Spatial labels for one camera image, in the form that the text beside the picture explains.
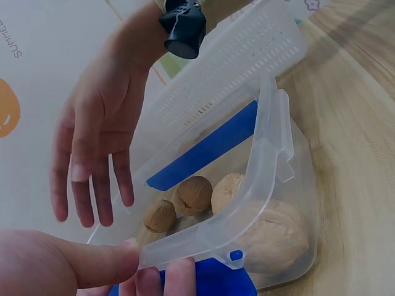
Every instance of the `fingernail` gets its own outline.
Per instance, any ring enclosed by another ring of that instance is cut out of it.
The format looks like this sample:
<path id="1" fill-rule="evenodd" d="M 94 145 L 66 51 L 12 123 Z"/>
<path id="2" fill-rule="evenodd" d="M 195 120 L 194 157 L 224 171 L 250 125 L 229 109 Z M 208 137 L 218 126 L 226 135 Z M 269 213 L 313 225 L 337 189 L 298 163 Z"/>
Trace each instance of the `fingernail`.
<path id="1" fill-rule="evenodd" d="M 85 166 L 79 163 L 73 164 L 72 167 L 72 181 L 73 182 L 85 182 L 89 180 L 90 173 Z"/>
<path id="2" fill-rule="evenodd" d="M 134 237 L 127 239 L 126 241 L 124 241 L 122 243 L 122 246 L 125 246 L 125 247 L 136 247 L 137 245 L 138 245 L 137 240 Z"/>

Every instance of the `black smartwatch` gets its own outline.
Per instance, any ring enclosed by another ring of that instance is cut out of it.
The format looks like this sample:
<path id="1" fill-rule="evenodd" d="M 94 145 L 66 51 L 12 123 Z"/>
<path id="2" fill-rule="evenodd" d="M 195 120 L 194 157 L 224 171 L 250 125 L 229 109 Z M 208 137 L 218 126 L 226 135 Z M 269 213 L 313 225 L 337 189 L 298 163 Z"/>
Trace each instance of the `black smartwatch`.
<path id="1" fill-rule="evenodd" d="M 201 5 L 191 0 L 166 0 L 166 13 L 159 19 L 168 33 L 165 47 L 175 56 L 195 59 L 206 36 L 207 20 Z"/>

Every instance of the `walnut shell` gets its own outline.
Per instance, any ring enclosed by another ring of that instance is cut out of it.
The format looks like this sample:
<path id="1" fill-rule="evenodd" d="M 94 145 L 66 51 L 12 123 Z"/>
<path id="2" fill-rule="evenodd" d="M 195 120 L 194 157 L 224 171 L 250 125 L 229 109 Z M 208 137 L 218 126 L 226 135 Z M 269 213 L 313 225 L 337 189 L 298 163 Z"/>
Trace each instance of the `walnut shell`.
<path id="1" fill-rule="evenodd" d="M 239 192 L 244 174 L 232 173 L 226 175 L 212 192 L 211 207 L 213 215 L 225 208 L 232 198 Z"/>
<path id="2" fill-rule="evenodd" d="M 218 183 L 212 194 L 213 213 L 229 204 L 243 179 L 242 174 L 231 174 Z M 257 207 L 251 204 L 251 211 L 246 209 L 245 215 L 256 215 Z M 309 249 L 307 220 L 291 204 L 270 200 L 258 219 L 236 241 L 246 251 L 244 267 L 247 271 L 280 273 Z"/>
<path id="3" fill-rule="evenodd" d="M 176 220 L 177 214 L 173 203 L 164 199 L 150 205 L 143 216 L 145 227 L 153 233 L 167 232 Z"/>
<path id="4" fill-rule="evenodd" d="M 194 176 L 180 183 L 175 193 L 175 207 L 185 216 L 198 215 L 210 207 L 212 186 L 202 176 Z"/>

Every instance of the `wood grain surface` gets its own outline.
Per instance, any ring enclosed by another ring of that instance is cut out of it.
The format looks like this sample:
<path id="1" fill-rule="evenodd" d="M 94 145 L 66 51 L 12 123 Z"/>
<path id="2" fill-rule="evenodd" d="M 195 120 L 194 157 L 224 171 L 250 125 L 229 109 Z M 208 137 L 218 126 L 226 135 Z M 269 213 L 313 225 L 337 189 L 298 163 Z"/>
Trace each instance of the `wood grain surface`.
<path id="1" fill-rule="evenodd" d="M 395 295 L 395 1 L 333 0 L 301 30 L 307 57 L 278 85 L 311 146 L 318 257 L 260 295 Z"/>

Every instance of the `blue plastic clip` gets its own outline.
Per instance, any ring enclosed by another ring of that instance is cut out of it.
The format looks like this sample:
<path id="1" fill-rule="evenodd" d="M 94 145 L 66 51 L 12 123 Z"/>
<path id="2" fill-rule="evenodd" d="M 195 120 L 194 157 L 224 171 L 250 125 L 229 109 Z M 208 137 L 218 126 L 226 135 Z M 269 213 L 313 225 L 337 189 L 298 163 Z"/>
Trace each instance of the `blue plastic clip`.
<path id="1" fill-rule="evenodd" d="M 240 251 L 231 253 L 232 260 L 240 259 Z M 196 296 L 257 296 L 254 283 L 244 268 L 230 269 L 215 258 L 195 263 Z M 160 272 L 162 288 L 165 286 L 165 271 Z M 119 287 L 114 286 L 109 296 L 119 296 Z"/>

